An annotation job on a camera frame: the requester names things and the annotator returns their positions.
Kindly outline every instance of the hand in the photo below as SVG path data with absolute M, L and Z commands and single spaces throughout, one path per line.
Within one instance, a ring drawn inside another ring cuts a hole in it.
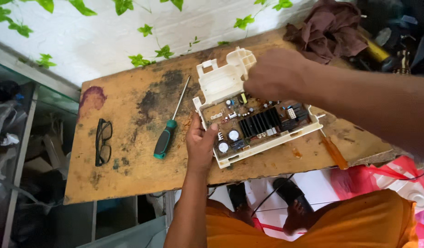
M 268 50 L 250 68 L 244 90 L 268 101 L 297 100 L 296 94 L 306 87 L 304 76 L 313 66 L 313 61 L 305 59 L 297 51 L 285 48 Z
M 198 113 L 193 113 L 192 123 L 186 133 L 188 171 L 208 173 L 212 164 L 213 144 L 218 134 L 218 125 L 212 124 L 207 131 L 201 125 Z

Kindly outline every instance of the orange screwdriver handle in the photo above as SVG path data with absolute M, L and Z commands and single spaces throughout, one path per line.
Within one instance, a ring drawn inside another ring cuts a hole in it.
M 344 159 L 336 145 L 331 141 L 331 138 L 322 137 L 322 142 L 324 143 L 325 148 L 327 149 L 331 158 L 335 161 L 336 165 L 338 165 L 341 169 L 348 169 L 347 161 Z

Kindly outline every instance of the black heat sink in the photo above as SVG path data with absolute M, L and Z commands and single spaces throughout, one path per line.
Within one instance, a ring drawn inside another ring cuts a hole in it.
M 264 112 L 238 121 L 238 124 L 244 138 L 251 138 L 260 133 L 264 133 L 268 129 L 281 125 L 281 120 L 276 108 L 270 108 Z

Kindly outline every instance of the eyeglasses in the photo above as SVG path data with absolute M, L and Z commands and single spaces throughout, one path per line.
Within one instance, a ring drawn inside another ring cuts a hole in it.
M 95 166 L 102 166 L 111 158 L 111 146 L 106 141 L 112 137 L 112 123 L 99 119 L 95 136 Z

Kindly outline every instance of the brown cloth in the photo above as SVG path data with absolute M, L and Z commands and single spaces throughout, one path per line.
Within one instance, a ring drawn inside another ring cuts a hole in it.
M 352 3 L 319 0 L 304 26 L 298 30 L 287 24 L 284 40 L 296 43 L 307 59 L 327 64 L 339 56 L 355 56 L 367 42 L 358 34 L 360 10 Z

